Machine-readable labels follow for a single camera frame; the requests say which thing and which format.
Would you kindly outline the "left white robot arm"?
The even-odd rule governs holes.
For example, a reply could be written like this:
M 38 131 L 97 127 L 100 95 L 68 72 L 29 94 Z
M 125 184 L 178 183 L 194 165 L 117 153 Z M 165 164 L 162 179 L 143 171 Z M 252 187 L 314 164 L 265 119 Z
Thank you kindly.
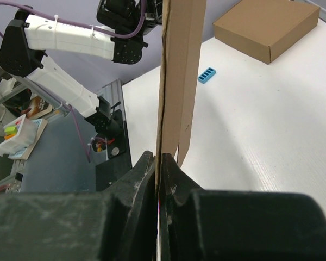
M 0 33 L 0 66 L 61 98 L 98 133 L 116 136 L 119 126 L 111 106 L 65 70 L 71 54 L 134 65 L 148 46 L 144 37 L 162 24 L 162 1 L 100 1 L 97 25 L 47 15 L 17 5 L 14 18 Z

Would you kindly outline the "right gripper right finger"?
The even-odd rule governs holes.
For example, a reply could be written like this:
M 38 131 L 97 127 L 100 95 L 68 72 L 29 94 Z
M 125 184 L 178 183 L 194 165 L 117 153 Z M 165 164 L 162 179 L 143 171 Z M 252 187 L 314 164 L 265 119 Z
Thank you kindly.
M 310 196 L 205 190 L 160 159 L 162 260 L 326 260 L 326 217 Z

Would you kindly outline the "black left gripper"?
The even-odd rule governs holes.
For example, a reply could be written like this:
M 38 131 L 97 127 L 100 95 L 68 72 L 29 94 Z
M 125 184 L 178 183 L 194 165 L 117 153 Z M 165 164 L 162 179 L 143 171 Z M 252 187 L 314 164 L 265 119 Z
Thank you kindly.
M 97 21 L 113 29 L 116 34 L 147 35 L 162 25 L 163 1 L 100 1 Z

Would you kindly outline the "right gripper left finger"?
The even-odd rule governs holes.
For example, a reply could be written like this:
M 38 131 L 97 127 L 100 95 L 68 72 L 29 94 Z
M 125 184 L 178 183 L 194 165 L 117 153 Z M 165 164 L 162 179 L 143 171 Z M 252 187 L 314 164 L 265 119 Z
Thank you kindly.
M 101 192 L 0 195 L 0 260 L 154 260 L 155 158 Z

